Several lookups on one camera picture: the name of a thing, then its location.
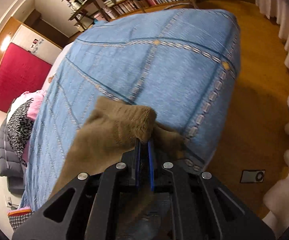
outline brown towel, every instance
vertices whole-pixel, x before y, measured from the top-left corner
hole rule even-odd
[[[182,136],[155,123],[156,116],[150,107],[99,97],[90,117],[77,132],[49,198],[80,172],[98,174],[119,162],[122,154],[134,147],[136,138],[145,143],[152,134],[155,147],[174,159],[182,158]]]

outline bed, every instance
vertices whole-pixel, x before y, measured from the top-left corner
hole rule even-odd
[[[179,165],[203,171],[225,122],[239,55],[239,26],[224,10],[137,14],[99,22],[81,34],[34,123],[20,206],[36,211],[46,202],[77,129],[100,95],[151,106],[157,121],[186,138],[186,159]]]

